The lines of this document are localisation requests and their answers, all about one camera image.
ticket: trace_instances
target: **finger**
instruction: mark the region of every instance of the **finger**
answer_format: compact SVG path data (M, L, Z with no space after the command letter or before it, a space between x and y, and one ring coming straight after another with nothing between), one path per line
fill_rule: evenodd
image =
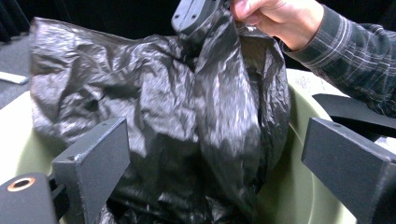
M268 0L233 0L231 12L236 20L243 20L250 16L257 9L265 5Z
M260 14L260 22L255 24L255 26L261 30L262 32L266 33L269 36L276 36L278 34L278 27L279 23L276 21L271 20L270 18Z
M253 12L250 16L246 17L242 20L242 22L247 23L249 25L257 25L260 23L262 17L259 11Z

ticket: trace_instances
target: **shirt sleeve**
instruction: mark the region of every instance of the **shirt sleeve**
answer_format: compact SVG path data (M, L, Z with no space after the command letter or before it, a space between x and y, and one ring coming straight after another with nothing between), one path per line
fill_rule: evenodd
M340 91L396 118L396 33L324 8L322 24L304 49L291 51L284 43L281 48Z

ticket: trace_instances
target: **garbage bag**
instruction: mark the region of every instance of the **garbage bag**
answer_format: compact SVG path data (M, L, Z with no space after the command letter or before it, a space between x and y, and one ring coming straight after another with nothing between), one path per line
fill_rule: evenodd
M201 46L189 49L189 38ZM70 145L103 120L127 119L131 164L109 199L125 212L111 216L106 211L120 209L108 204L98 222L255 217L256 194L280 158L290 116L272 37L237 30L224 8L183 38L130 40L37 18L32 74L41 135Z

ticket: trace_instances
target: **human hand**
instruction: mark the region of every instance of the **human hand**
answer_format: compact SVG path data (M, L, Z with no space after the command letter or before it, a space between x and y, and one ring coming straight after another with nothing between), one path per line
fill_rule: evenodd
M324 13L315 0L233 0L231 11L236 20L279 37L292 50L309 43Z

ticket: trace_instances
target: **circular hole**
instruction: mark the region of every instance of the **circular hole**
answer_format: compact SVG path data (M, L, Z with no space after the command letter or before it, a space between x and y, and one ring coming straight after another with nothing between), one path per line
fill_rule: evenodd
M70 161L74 161L75 157L74 156L69 156L69 157L67 157L67 159L70 160Z
M22 180L20 182L15 183L14 187L15 188L21 188L21 187L26 186L28 184L29 184L29 180Z
M8 191L15 192L23 189L27 189L35 183L35 179L32 177L26 177L19 180L14 181L7 188Z

